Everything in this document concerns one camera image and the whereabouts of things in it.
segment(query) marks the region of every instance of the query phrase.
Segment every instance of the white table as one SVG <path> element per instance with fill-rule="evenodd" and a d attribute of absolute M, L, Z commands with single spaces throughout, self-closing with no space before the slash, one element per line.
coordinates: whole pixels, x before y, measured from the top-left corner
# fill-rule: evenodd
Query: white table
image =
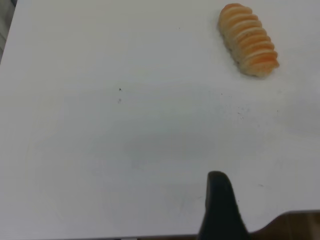
<path fill-rule="evenodd" d="M 227 3 L 18 2 L 0 65 L 1 239 L 196 234 L 213 170 L 249 231 L 320 208 L 320 2 L 240 1 L 279 53 L 264 80 L 223 45 Z"/>

